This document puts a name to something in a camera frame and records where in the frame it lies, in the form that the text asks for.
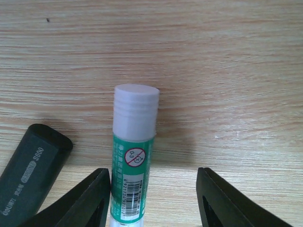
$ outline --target glue stick cap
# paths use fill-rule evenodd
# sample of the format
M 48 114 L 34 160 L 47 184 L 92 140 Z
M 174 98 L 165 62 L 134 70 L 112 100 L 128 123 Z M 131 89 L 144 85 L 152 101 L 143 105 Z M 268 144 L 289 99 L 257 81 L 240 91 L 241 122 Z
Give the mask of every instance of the glue stick cap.
M 127 141 L 145 141 L 156 134 L 160 91 L 140 84 L 115 88 L 114 134 Z

